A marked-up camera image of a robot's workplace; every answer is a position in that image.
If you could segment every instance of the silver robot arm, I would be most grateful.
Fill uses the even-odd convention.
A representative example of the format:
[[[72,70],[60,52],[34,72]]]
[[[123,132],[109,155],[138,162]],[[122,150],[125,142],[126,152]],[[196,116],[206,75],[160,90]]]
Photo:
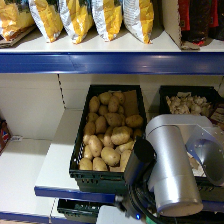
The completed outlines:
[[[148,181],[157,212],[163,216],[188,216],[203,205],[187,151],[197,159],[211,183],[224,185],[224,135],[206,117],[160,115],[146,127],[146,140],[157,154]]]

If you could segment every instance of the snack bag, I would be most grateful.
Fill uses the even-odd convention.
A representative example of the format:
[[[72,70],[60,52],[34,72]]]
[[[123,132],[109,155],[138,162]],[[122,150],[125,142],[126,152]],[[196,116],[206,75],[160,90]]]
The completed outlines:
[[[210,10],[210,24],[209,27],[217,27],[219,25],[218,22],[218,0],[212,0],[211,2],[211,10]]]
[[[59,11],[66,32],[75,44],[81,43],[93,25],[88,0],[59,0]]]
[[[224,41],[224,0],[218,0],[218,23],[215,39]]]
[[[190,0],[178,0],[181,31],[190,30],[189,5]]]
[[[190,32],[188,41],[200,45],[208,37],[210,0],[191,0],[189,15]]]
[[[141,42],[151,43],[153,4],[150,0],[123,0],[124,24]]]
[[[122,8],[119,0],[92,0],[93,20],[98,34],[105,40],[113,40],[120,31]]]
[[[15,39],[33,24],[27,0],[0,0],[0,35],[6,41]]]
[[[47,42],[55,41],[63,24],[57,10],[57,0],[29,0],[31,14]]]

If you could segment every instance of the black plastic crate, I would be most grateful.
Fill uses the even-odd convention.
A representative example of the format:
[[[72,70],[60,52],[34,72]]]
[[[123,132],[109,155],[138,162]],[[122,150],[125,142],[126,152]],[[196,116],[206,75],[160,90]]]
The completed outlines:
[[[127,186],[125,185],[123,172],[79,170],[78,163],[83,157],[83,129],[86,124],[87,114],[89,113],[90,99],[93,96],[98,96],[99,94],[107,91],[127,92],[132,90],[136,90],[139,114],[143,117],[144,120],[142,131],[145,133],[147,119],[142,92],[139,85],[90,85],[69,168],[70,177],[76,179],[81,191],[111,194],[125,194],[127,192]]]
[[[178,92],[191,93],[191,96],[206,97],[208,102],[212,103],[213,108],[216,103],[222,102],[222,97],[212,86],[161,86],[160,93],[160,114],[170,114],[169,106],[166,102],[166,96],[177,96]]]
[[[100,207],[104,205],[99,202],[86,202],[59,199],[57,211],[72,221],[96,223]]]

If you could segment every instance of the store shelf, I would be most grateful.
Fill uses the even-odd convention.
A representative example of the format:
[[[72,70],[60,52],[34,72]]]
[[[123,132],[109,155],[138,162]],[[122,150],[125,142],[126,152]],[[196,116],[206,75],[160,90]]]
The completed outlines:
[[[37,196],[113,203],[114,194],[81,192],[69,165],[82,111],[65,110],[35,183]]]
[[[0,219],[49,223],[54,198],[33,191],[50,141],[9,142],[0,156]]]
[[[79,45],[65,31],[45,43],[36,29],[14,47],[0,49],[0,73],[224,74],[224,42],[209,39],[200,52],[181,52],[161,29],[153,30],[152,42],[139,42],[125,28],[104,42],[93,27]]]

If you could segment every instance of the white wall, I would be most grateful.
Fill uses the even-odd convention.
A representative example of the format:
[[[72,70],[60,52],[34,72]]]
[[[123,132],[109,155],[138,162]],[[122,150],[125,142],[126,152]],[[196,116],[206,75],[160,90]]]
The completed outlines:
[[[152,113],[159,109],[161,85],[214,86],[224,97],[222,76],[61,74],[60,81],[66,108],[78,110],[90,84],[140,85],[145,109]],[[0,74],[0,115],[13,135],[52,140],[63,111],[56,74]]]
[[[12,135],[52,140],[63,111],[56,74],[0,74],[0,115]]]
[[[66,108],[82,109],[90,84],[140,85],[146,111],[158,112],[161,85],[214,86],[216,90],[222,76],[192,75],[60,75]],[[224,94],[224,84],[220,92]]]

